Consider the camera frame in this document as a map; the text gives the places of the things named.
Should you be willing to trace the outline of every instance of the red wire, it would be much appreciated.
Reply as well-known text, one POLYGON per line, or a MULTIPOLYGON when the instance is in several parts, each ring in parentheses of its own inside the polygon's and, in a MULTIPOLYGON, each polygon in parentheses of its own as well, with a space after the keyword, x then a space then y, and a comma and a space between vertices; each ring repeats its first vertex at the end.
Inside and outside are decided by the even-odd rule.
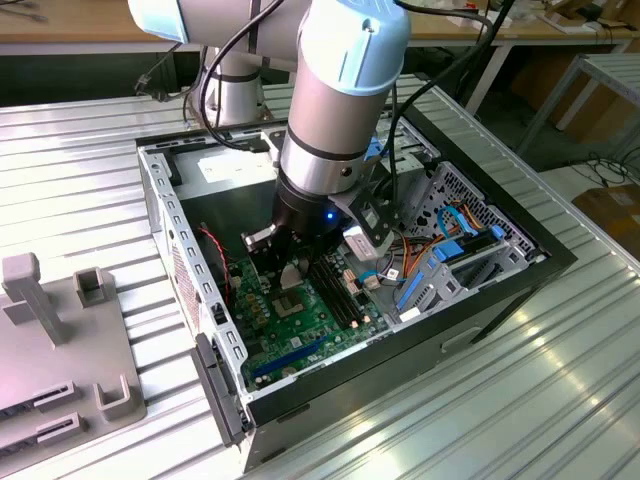
POLYGON ((218 252, 220 253, 220 258, 222 258, 222 266, 224 268, 224 281, 225 281, 224 295, 225 295, 225 301, 227 305, 229 305, 229 268, 227 267, 227 257, 224 256, 224 250, 222 245, 209 230, 201 227, 200 231, 204 233, 207 237, 209 237, 211 241, 216 245, 216 247, 218 248, 218 252))

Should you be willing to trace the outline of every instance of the metal frame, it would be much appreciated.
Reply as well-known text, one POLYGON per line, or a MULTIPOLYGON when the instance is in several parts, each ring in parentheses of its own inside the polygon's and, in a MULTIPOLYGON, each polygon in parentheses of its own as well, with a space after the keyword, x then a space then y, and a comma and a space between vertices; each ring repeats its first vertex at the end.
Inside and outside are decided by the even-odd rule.
MULTIPOLYGON (((586 73, 591 77, 591 80, 562 118, 558 128, 562 129, 561 125, 566 127, 599 84, 609 87, 636 107, 640 107, 640 74, 638 74, 638 69, 640 69, 640 54, 577 55, 538 113, 533 117, 516 148, 516 153, 522 156, 527 151, 544 122, 580 73, 586 73)), ((624 149, 637 136, 637 133, 634 126, 622 139, 619 146, 614 148, 613 156, 624 149)))

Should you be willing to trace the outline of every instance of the open pc tower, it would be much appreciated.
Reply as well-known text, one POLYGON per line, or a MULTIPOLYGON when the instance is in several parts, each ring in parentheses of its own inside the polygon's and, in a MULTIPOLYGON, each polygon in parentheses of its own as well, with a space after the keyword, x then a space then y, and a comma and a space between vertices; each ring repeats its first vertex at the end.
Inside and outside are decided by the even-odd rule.
MULTIPOLYGON (((292 265, 273 288, 242 239, 271 222, 285 131, 271 121, 225 133, 262 138, 264 154, 228 150, 202 131, 138 140, 151 230, 194 337, 192 358, 245 471, 483 341, 575 261, 412 107, 396 138, 391 254, 363 263, 340 245, 306 275, 292 265), (410 269, 405 241, 419 252, 410 269)), ((370 173, 372 189, 384 187, 384 168, 370 173)))

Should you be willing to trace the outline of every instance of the aluminum table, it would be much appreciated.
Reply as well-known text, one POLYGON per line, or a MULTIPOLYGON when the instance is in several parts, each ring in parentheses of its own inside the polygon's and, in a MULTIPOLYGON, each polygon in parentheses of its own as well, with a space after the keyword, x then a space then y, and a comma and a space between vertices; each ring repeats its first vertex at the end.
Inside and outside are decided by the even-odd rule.
MULTIPOLYGON (((420 85, 403 77, 400 98, 420 85)), ((265 93, 284 117, 291 88, 265 93)), ((486 341, 246 478, 637 479, 640 265, 440 90, 417 106, 579 261, 486 341)), ((148 406, 139 423, 14 478, 239 477, 151 239, 133 142, 182 129, 180 105, 127 98, 0 119, 0 256, 36 252, 44 281, 113 273, 148 406)))

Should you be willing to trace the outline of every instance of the motherboard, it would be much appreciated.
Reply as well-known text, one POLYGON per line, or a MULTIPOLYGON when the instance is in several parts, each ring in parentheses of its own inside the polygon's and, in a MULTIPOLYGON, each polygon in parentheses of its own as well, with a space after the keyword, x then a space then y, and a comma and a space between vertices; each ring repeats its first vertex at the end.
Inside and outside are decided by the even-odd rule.
POLYGON ((250 389, 320 364, 388 329, 369 293, 347 281, 351 270, 340 254, 321 257, 308 276, 286 289, 268 289, 249 259, 229 270, 250 389))

